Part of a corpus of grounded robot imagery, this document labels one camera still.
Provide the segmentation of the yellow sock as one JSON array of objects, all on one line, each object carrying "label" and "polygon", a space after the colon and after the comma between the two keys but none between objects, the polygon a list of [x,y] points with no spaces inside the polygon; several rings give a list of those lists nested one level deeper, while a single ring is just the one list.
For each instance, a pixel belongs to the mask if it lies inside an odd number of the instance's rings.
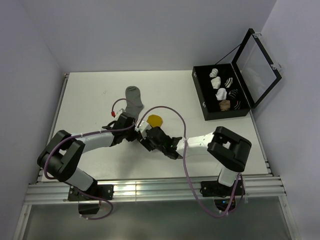
[{"label": "yellow sock", "polygon": [[147,118],[147,123],[152,127],[161,127],[163,124],[163,119],[159,115],[151,114]]}]

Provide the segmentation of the grey sock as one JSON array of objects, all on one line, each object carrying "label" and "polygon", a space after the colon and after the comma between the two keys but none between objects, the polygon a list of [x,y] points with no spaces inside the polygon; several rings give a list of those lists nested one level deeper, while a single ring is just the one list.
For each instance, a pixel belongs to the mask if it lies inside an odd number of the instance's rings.
[{"label": "grey sock", "polygon": [[125,112],[137,119],[144,109],[140,89],[136,86],[128,86],[125,90],[125,98],[127,99]]}]

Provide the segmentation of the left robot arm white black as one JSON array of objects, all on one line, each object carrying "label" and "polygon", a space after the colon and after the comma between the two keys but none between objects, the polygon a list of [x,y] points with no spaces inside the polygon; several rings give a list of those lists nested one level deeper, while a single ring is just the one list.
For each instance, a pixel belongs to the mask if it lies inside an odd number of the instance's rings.
[{"label": "left robot arm white black", "polygon": [[39,155],[37,164],[45,173],[59,182],[76,187],[82,197],[91,200],[99,195],[98,183],[78,168],[82,154],[113,147],[124,139],[133,138],[135,123],[136,119],[124,112],[100,131],[72,135],[60,130]]}]

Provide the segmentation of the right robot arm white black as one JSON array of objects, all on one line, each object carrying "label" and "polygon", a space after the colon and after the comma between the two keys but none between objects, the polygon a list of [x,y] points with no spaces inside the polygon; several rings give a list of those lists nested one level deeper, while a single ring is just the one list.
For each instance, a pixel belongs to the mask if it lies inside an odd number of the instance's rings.
[{"label": "right robot arm white black", "polygon": [[216,183],[217,191],[229,194],[239,173],[244,172],[252,143],[235,132],[218,126],[214,132],[189,138],[170,137],[159,127],[140,126],[139,142],[148,150],[158,150],[176,160],[186,157],[211,155],[222,164]]}]

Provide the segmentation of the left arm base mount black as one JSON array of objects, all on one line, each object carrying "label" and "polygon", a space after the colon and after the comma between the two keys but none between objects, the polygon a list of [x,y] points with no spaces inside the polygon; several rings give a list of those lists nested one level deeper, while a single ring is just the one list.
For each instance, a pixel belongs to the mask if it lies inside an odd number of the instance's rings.
[{"label": "left arm base mount black", "polygon": [[[95,186],[93,188],[92,191],[87,190],[84,193],[87,195],[94,196],[96,198],[101,198],[101,199],[105,199],[105,200],[109,201],[109,200],[113,199],[114,185],[113,184],[102,184],[102,185],[98,184],[97,186]],[[83,201],[94,201],[95,198],[84,196],[81,193],[79,193],[79,191],[77,189],[75,189],[74,187],[70,187],[67,200],[69,202],[76,202],[76,201],[83,202]]]}]

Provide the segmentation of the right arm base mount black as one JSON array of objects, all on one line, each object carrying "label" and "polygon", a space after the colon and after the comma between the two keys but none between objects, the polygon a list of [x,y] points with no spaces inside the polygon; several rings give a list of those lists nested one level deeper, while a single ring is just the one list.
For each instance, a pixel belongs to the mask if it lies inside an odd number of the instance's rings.
[{"label": "right arm base mount black", "polygon": [[[225,186],[220,184],[217,180],[213,181],[201,181],[200,182],[200,193],[203,197],[219,197],[219,198],[226,198],[232,195],[233,187]],[[245,195],[245,189],[243,187],[243,181],[238,180],[234,195],[241,196],[242,194]]]}]

